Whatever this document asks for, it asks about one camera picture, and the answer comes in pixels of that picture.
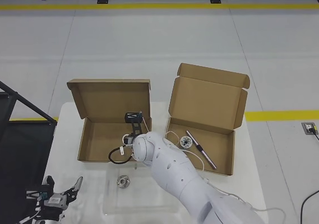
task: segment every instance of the white table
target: white table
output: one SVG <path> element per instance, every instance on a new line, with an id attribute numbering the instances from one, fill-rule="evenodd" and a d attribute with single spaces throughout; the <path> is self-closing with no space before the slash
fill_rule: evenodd
<path id="1" fill-rule="evenodd" d="M 152 131 L 164 134 L 168 103 L 152 102 L 151 117 Z M 77 161 L 83 123 L 74 102 L 67 102 L 62 106 L 45 172 L 45 175 L 53 177 L 56 183 L 55 192 L 67 190 L 79 176 L 84 177 L 77 200 L 64 212 L 66 217 L 62 223 L 193 223 L 182 205 L 179 212 L 169 215 L 152 213 L 105 216 L 102 206 L 107 163 Z M 221 176 L 205 172 L 202 176 L 218 188 L 239 195 L 254 207 L 266 208 L 245 119 L 242 126 L 236 130 L 234 175 Z M 267 223 L 266 212 L 259 215 Z"/>

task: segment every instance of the cardboard box lid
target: cardboard box lid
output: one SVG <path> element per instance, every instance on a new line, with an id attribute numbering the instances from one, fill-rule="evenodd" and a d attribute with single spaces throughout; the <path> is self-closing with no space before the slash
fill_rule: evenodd
<path id="1" fill-rule="evenodd" d="M 124 123 L 126 112 L 150 118 L 150 80 L 74 79 L 67 83 L 81 119 Z"/>
<path id="2" fill-rule="evenodd" d="M 233 130 L 242 125 L 250 79 L 246 74 L 182 63 L 174 81 L 172 118 Z"/>

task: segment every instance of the pen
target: pen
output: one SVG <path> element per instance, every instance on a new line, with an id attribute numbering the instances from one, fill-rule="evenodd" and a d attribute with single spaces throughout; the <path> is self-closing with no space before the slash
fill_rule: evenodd
<path id="1" fill-rule="evenodd" d="M 213 161 L 209 158 L 209 156 L 205 153 L 205 151 L 203 150 L 202 146 L 195 140 L 195 138 L 192 136 L 192 134 L 187 130 L 187 135 L 193 140 L 193 143 L 195 144 L 195 146 L 197 147 L 197 149 L 203 154 L 203 156 L 208 160 L 210 166 L 216 170 L 216 166 L 213 163 Z"/>

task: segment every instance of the gray floor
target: gray floor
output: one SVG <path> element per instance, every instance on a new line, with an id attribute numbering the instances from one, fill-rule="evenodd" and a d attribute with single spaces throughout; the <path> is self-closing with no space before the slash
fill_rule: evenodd
<path id="1" fill-rule="evenodd" d="M 150 78 L 152 101 L 169 101 L 180 62 L 248 74 L 247 111 L 319 109 L 319 10 L 0 12 L 0 80 L 52 116 L 72 78 Z M 266 205 L 290 224 L 319 188 L 319 143 L 300 122 L 248 123 Z M 319 223 L 319 195 L 304 223 Z"/>

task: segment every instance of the metal pole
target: metal pole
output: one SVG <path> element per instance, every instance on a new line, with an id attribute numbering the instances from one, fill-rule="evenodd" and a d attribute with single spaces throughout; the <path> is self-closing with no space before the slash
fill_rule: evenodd
<path id="1" fill-rule="evenodd" d="M 43 112 L 41 109 L 39 109 L 37 106 L 35 106 L 34 104 L 32 104 L 30 101 L 26 100 L 23 96 L 21 96 L 18 92 L 14 91 L 13 89 L 11 89 L 10 87 L 6 86 L 5 83 L 0 81 L 0 89 L 2 89 L 3 91 L 7 92 L 10 95 L 16 96 L 16 98 L 18 99 L 18 101 L 20 101 L 21 103 L 25 104 L 26 106 L 28 106 L 30 109 L 32 109 L 33 111 L 35 111 L 36 113 L 38 113 L 39 115 L 41 115 L 42 117 L 46 118 L 48 121 L 50 121 L 51 123 L 57 123 L 57 121 L 53 118 L 51 118 L 48 114 L 46 114 L 45 112 Z"/>

